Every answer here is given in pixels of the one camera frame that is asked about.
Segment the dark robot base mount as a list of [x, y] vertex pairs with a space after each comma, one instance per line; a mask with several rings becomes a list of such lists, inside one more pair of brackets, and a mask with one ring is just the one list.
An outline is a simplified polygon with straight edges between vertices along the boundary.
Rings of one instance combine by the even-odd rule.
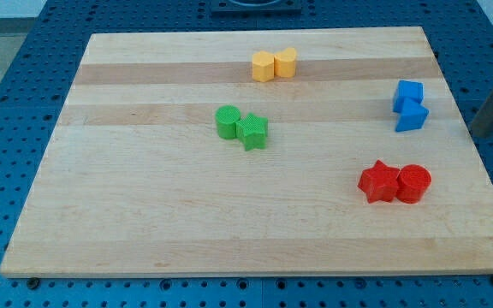
[[301, 0], [210, 0], [213, 15], [299, 13]]

